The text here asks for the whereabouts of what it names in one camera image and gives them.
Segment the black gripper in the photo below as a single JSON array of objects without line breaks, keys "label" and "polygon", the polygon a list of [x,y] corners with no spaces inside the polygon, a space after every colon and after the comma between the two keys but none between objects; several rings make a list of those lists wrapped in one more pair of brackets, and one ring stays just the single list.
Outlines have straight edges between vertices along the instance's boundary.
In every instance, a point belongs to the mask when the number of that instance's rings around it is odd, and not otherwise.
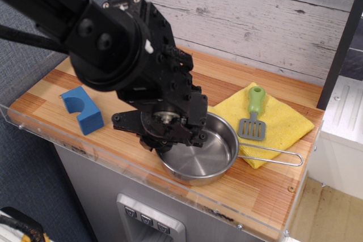
[{"label": "black gripper", "polygon": [[143,73],[139,90],[122,90],[118,97],[133,106],[115,113],[113,127],[137,134],[149,151],[168,152],[178,143],[202,147],[208,139],[208,98],[192,83],[193,59],[175,46],[163,45]]}]

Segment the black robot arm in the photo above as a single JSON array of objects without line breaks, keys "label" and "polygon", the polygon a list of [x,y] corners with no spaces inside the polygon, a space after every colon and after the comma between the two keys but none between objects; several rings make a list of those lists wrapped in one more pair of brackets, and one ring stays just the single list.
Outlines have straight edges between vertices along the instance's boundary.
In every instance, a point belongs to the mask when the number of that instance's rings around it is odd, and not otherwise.
[{"label": "black robot arm", "polygon": [[3,0],[69,53],[79,80],[115,91],[132,111],[112,116],[148,148],[201,147],[208,99],[192,82],[191,55],[175,45],[168,21],[145,0]]}]

